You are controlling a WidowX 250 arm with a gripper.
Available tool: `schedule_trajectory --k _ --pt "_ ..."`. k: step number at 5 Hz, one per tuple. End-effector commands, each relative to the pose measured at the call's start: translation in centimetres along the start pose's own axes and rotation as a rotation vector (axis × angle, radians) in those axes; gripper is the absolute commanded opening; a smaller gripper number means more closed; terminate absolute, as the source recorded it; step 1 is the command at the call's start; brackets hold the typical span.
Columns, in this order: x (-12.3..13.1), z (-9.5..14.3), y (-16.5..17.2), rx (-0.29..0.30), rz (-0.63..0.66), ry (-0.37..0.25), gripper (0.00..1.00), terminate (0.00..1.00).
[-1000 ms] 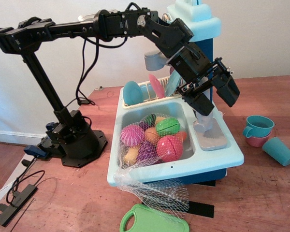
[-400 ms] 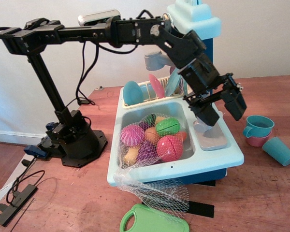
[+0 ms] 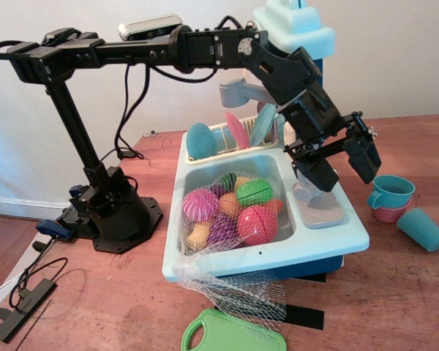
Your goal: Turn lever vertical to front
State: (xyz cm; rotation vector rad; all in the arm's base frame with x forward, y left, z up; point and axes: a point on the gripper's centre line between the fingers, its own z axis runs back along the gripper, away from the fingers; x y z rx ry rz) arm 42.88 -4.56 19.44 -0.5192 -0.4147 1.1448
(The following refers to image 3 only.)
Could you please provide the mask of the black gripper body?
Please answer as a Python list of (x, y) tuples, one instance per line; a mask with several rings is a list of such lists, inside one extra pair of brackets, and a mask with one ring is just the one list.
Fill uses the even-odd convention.
[(297, 141), (285, 148), (295, 161), (316, 162), (343, 151), (350, 158), (375, 161), (375, 136), (363, 113), (343, 116), (319, 84), (302, 91), (280, 112), (296, 133)]

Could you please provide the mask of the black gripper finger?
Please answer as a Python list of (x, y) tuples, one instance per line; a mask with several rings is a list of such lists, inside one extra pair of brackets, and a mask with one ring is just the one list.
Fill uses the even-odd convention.
[(319, 190), (330, 192), (339, 180), (331, 165), (323, 159), (302, 159), (296, 161), (300, 173)]
[(343, 144), (348, 154), (348, 162), (362, 181), (369, 184), (381, 166), (381, 159), (375, 143), (365, 137), (352, 137)]

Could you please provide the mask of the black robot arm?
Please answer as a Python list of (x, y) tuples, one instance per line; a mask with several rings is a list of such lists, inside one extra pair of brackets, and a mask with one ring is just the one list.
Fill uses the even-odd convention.
[(98, 158), (72, 100), (66, 82), (77, 69), (108, 64), (147, 69), (172, 66), (189, 74), (195, 69), (248, 69), (263, 84), (278, 111), (293, 127), (297, 141), (285, 147), (296, 172), (317, 188), (329, 192), (338, 177), (328, 158), (339, 152), (369, 183), (380, 168), (375, 133), (362, 114), (342, 115), (321, 85), (320, 67), (304, 48), (286, 53), (253, 24), (219, 25), (193, 30), (177, 25), (162, 36), (107, 43), (94, 32), (73, 28), (48, 33), (41, 42), (0, 42), (0, 60), (11, 63), (25, 83), (46, 88), (78, 152), (89, 180), (58, 228), (91, 239), (100, 252), (121, 254), (153, 236), (162, 212), (156, 200), (138, 196), (133, 182), (118, 167), (107, 168)]

